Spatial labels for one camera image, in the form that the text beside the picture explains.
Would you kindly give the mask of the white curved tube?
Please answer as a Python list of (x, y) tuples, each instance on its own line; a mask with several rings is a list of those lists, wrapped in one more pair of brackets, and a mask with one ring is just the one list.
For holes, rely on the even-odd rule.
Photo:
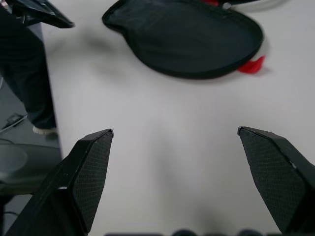
[(223, 0), (223, 5), (245, 13), (255, 13), (280, 7), (291, 0)]

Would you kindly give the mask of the black zippered pouch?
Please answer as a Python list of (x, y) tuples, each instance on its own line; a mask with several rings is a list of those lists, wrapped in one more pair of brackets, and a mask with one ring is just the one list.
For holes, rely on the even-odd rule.
[(201, 0), (118, 0), (102, 22), (149, 68), (189, 79), (238, 71), (264, 41), (256, 21)]

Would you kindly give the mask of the dark grey rounded base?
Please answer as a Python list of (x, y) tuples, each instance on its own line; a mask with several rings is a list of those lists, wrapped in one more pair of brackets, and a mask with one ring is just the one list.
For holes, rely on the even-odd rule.
[(33, 194), (61, 160), (57, 147), (0, 144), (0, 196)]

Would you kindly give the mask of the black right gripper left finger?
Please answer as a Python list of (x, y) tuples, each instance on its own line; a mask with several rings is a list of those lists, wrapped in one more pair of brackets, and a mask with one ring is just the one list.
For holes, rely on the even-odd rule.
[(78, 140), (4, 236), (88, 236), (104, 189), (112, 129)]

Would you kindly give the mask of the black flat tablet device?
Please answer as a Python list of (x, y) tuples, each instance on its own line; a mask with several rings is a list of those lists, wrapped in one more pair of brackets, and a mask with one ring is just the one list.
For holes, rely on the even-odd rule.
[(60, 29), (71, 29), (75, 24), (49, 0), (5, 0), (11, 13), (26, 26), (45, 23)]

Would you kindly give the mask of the person in dark trousers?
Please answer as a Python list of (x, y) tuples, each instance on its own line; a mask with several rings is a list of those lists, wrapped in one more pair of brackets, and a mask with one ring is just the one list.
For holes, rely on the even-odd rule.
[(43, 42), (0, 5), (0, 75), (37, 134), (57, 132)]

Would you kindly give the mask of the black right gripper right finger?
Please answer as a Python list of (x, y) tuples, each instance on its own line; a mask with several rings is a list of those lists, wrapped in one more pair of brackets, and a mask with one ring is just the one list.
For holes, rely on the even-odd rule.
[(283, 234), (315, 236), (315, 165), (286, 138), (240, 126), (255, 186)]

